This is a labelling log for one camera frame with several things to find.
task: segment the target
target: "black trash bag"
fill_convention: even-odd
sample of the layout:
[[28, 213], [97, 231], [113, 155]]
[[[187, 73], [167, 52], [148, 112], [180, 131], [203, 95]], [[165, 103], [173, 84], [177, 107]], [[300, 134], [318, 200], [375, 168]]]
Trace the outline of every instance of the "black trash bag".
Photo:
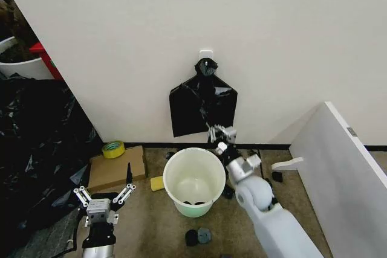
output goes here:
[[100, 137], [64, 82], [20, 76], [0, 80], [6, 251], [79, 205], [72, 190], [101, 147]]
[[212, 59], [201, 59], [196, 76], [169, 94], [174, 137], [232, 126], [238, 93], [214, 75], [217, 67]]

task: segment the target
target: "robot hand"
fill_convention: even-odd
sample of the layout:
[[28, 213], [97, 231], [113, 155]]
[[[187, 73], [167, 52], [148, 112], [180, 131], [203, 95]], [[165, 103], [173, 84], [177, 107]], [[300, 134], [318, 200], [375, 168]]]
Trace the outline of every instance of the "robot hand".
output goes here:
[[232, 127], [214, 126], [209, 130], [209, 140], [218, 143], [216, 152], [229, 173], [236, 200], [252, 220], [255, 235], [268, 257], [322, 258], [296, 218], [275, 199], [270, 184], [254, 174], [261, 163], [259, 156], [244, 159], [232, 145], [235, 137]]
[[118, 224], [119, 214], [125, 201], [136, 186], [132, 184], [130, 164], [126, 176], [127, 185], [117, 193], [96, 193], [90, 195], [85, 187], [74, 189], [80, 200], [81, 213], [86, 215], [85, 227], [90, 227], [89, 236], [83, 241], [83, 258], [113, 258], [114, 225]]

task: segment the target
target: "white pot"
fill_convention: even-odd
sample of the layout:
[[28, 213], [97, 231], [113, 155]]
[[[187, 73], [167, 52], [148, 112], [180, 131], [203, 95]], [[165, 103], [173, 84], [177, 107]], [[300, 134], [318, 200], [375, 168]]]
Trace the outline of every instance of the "white pot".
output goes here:
[[[0, 54], [15, 44], [17, 44], [17, 41], [13, 36], [3, 40], [0, 42]], [[44, 64], [42, 58], [19, 63], [0, 62], [0, 72], [2, 72], [6, 77], [10, 77], [12, 74], [18, 73], [20, 76], [38, 80], [54, 78]]]
[[177, 210], [187, 217], [197, 218], [207, 213], [222, 194], [226, 173], [213, 153], [202, 148], [187, 148], [169, 159], [163, 181]]

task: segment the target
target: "bucket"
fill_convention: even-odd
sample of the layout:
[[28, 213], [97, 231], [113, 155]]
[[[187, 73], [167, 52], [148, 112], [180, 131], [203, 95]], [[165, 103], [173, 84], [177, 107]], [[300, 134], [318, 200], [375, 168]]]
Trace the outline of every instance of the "bucket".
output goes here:
[[169, 159], [163, 181], [177, 210], [187, 217], [197, 218], [207, 213], [222, 194], [226, 173], [213, 153], [202, 148], [187, 148]]

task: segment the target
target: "white wall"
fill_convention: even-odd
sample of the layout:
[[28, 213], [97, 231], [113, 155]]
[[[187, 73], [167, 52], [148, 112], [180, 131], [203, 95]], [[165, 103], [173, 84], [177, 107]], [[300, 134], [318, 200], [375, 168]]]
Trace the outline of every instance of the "white wall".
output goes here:
[[105, 141], [173, 138], [169, 91], [212, 48], [239, 143], [291, 143], [331, 100], [387, 144], [387, 0], [16, 0]]

